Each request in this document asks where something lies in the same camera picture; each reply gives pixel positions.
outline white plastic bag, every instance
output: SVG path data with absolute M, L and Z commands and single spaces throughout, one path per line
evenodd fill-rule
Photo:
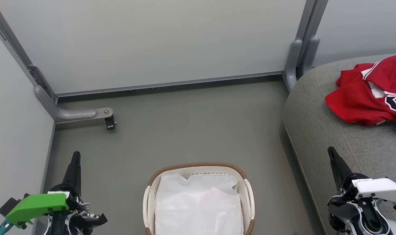
M 163 175 L 156 194 L 156 235 L 243 235 L 236 186 L 228 175 Z

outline gray fabric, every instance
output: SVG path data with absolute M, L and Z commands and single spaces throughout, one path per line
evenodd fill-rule
M 336 234 L 328 224 L 326 205 L 336 189 L 327 148 L 334 146 L 353 172 L 396 180 L 396 123 L 369 127 L 346 123 L 328 108 L 324 97 L 338 88 L 335 81 L 341 70 L 388 56 L 353 58 L 314 68 L 301 77 L 288 96 L 284 123 L 328 235 Z M 383 203 L 382 213 L 396 221 L 391 204 Z

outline gray floor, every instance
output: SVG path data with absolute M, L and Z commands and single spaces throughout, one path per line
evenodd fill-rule
M 82 198 L 92 203 L 91 212 L 109 220 L 93 234 L 144 234 L 142 200 L 153 173 L 175 164 L 228 162 L 252 184 L 253 235 L 320 234 L 282 125 L 286 96 L 276 80 L 61 103 L 68 109 L 112 107 L 117 128 L 106 131 L 102 120 L 58 126 L 45 189 L 60 183 L 78 150 Z

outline white basket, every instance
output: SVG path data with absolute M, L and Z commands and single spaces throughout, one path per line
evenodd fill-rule
M 226 174 L 238 181 L 237 191 L 240 194 L 241 211 L 243 213 L 244 235 L 250 235 L 254 226 L 254 197 L 249 181 L 243 171 L 228 163 L 195 163 L 174 165 L 156 172 L 149 181 L 143 198 L 143 220 L 147 235 L 155 235 L 156 193 L 163 174 L 180 174 L 186 179 L 198 174 Z

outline red and white clothing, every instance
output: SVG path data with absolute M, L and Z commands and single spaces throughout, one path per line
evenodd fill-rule
M 396 55 L 341 71 L 336 84 L 340 88 L 325 100 L 341 119 L 361 125 L 396 121 Z

